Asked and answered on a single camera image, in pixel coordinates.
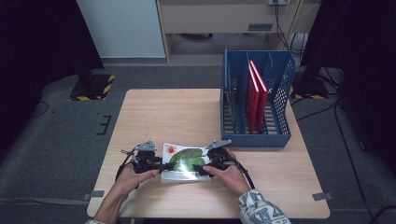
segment person's right hand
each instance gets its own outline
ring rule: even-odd
[[[236,159],[235,154],[233,154],[230,149],[226,148],[226,150],[231,157]],[[204,170],[220,179],[221,182],[223,182],[223,184],[237,197],[250,191],[250,186],[248,185],[245,176],[235,165],[229,166],[224,171],[213,166],[204,166]]]

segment person's left hand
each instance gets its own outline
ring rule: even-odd
[[[134,167],[131,163],[124,166],[121,174],[114,183],[111,191],[115,191],[125,201],[128,198],[129,193],[136,188],[141,182],[154,177],[158,174],[159,170],[150,170],[142,174],[134,172]]]

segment blue plastic crate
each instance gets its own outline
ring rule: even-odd
[[[245,101],[248,61],[253,60],[268,89],[261,133],[248,133]],[[221,139],[229,147],[284,147],[291,138],[286,104],[295,72],[290,51],[225,50],[221,94]]]

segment book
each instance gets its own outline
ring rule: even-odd
[[[161,173],[162,183],[185,183],[210,181],[209,175],[200,175],[194,165],[203,166],[209,163],[205,147],[184,147],[175,144],[163,144],[163,164],[173,163],[170,171]]]
[[[256,112],[256,120],[255,120],[255,126],[256,126],[256,131],[258,133],[262,133],[262,124],[264,123],[264,112],[265,112],[265,106],[267,104],[267,96],[268,96],[268,89],[264,83],[264,80],[262,79],[262,75],[260,74],[259,70],[257,69],[256,64],[253,61],[249,61],[249,66],[251,66],[255,78],[258,83],[259,87],[259,102],[257,105],[257,112]]]
[[[250,133],[255,131],[255,121],[257,114],[257,106],[259,103],[260,91],[256,82],[256,76],[252,67],[248,67],[248,79],[247,79],[247,99],[246,99],[246,120],[247,127]]]

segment red book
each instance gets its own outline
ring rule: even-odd
[[[259,103],[260,91],[256,82],[251,66],[248,67],[248,79],[247,79],[247,100],[246,100],[246,117],[247,126],[250,133],[254,133],[255,130],[255,120],[257,113],[257,106]]]
[[[264,122],[264,112],[265,112],[265,105],[267,103],[268,89],[265,86],[264,80],[262,79],[262,75],[259,73],[259,70],[257,70],[256,64],[254,64],[253,61],[249,61],[249,66],[253,70],[260,92],[255,126],[256,126],[256,131],[258,133],[262,133],[262,124]]]

